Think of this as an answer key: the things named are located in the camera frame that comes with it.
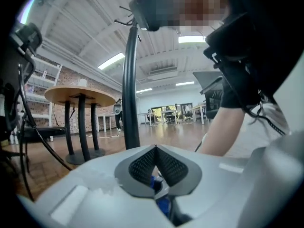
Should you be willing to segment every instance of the fluorescent light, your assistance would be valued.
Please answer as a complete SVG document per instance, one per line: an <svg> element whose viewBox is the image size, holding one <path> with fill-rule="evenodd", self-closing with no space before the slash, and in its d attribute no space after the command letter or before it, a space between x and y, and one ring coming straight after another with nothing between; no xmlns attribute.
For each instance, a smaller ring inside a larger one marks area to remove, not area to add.
<svg viewBox="0 0 304 228"><path fill-rule="evenodd" d="M27 19L29 16L29 11L30 11L30 8L32 7L34 1L35 0L29 0L29 2L26 4L26 6L23 10L22 16L21 16L21 20L20 20L21 24L25 24L27 22Z"/></svg>
<svg viewBox="0 0 304 228"><path fill-rule="evenodd" d="M205 36L180 36L179 43L189 43L189 42L205 42Z"/></svg>
<svg viewBox="0 0 304 228"><path fill-rule="evenodd" d="M152 90L151 88L150 89L143 89L143 90L139 90L139 91L136 91L137 93L141 93L141 92L146 92L146 91L150 91Z"/></svg>
<svg viewBox="0 0 304 228"><path fill-rule="evenodd" d="M194 81L191 81L191 82L185 82L185 83L178 83L178 84L176 84L176 86L185 86L185 85L192 85L192 84L194 84Z"/></svg>
<svg viewBox="0 0 304 228"><path fill-rule="evenodd" d="M112 57L111 59L107 60L105 63L103 63L102 65L100 65L98 68L103 70L105 69L107 66L110 66L111 64L117 62L118 60L124 58L124 54L123 53L119 53L116 56Z"/></svg>

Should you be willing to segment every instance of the table base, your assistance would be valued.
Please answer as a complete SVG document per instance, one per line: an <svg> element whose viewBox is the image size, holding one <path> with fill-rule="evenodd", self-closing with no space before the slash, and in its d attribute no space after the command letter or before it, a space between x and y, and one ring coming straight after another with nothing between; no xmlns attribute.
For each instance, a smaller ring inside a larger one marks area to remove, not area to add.
<svg viewBox="0 0 304 228"><path fill-rule="evenodd" d="M95 150L94 148L89 149L91 160L102 157L105 155L105 151L103 149ZM85 163L84 156L82 154L82 150L76 150L74 151L74 154L68 154L66 156L67 163L70 163L72 165L81 165Z"/></svg>

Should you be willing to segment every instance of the air conditioner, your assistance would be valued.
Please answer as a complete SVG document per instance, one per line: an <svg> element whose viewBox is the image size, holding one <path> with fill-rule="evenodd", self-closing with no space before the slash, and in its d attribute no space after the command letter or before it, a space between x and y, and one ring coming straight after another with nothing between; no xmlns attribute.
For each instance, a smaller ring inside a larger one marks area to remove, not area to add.
<svg viewBox="0 0 304 228"><path fill-rule="evenodd" d="M153 70L149 73L147 78L150 80L159 80L165 78L172 78L178 75L177 67L171 66L162 69Z"/></svg>

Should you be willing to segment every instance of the table top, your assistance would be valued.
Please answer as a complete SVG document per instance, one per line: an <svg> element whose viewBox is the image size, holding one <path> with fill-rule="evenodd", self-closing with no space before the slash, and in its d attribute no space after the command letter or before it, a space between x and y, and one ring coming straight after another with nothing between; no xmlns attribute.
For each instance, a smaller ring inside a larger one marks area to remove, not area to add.
<svg viewBox="0 0 304 228"><path fill-rule="evenodd" d="M115 116L115 114L99 114L97 116L98 117L102 117L102 116Z"/></svg>
<svg viewBox="0 0 304 228"><path fill-rule="evenodd" d="M169 112L175 112L175 110L163 111L163 112L161 112L161 113L169 113Z"/></svg>
<svg viewBox="0 0 304 228"><path fill-rule="evenodd" d="M86 95L85 107L90 108L91 104L97 104L96 107L106 107L115 104L115 99L108 93L98 89L77 86L77 85L58 85L46 90L45 98L57 105L65 105L69 101L71 107L78 106L79 96Z"/></svg>
<svg viewBox="0 0 304 228"><path fill-rule="evenodd" d="M155 113L138 113L137 115L149 115L149 114L155 115Z"/></svg>
<svg viewBox="0 0 304 228"><path fill-rule="evenodd" d="M190 110L192 111L192 110L200 109L200 107L206 107L206 104L197 105L197 106L191 108Z"/></svg>

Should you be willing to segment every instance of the black pole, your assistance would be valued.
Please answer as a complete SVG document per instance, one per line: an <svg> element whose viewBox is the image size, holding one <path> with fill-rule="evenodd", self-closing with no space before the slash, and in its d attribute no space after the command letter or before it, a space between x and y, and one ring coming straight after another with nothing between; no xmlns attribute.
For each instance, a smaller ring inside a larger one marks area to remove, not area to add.
<svg viewBox="0 0 304 228"><path fill-rule="evenodd" d="M72 138L71 138L71 129L70 129L70 102L66 101L65 104L65 127L66 127L66 143L68 153L70 155L74 154Z"/></svg>
<svg viewBox="0 0 304 228"><path fill-rule="evenodd" d="M137 23L133 21L123 66L123 131L127 150L140 146L135 95L137 35Z"/></svg>
<svg viewBox="0 0 304 228"><path fill-rule="evenodd" d="M99 150L96 127L96 104L91 104L91 125L94 149Z"/></svg>
<svg viewBox="0 0 304 228"><path fill-rule="evenodd" d="M85 162L91 159L89 148L86 141L86 120L85 120L85 105L86 105L86 96L80 95L78 101L78 127L79 127L79 138L82 154L84 155Z"/></svg>

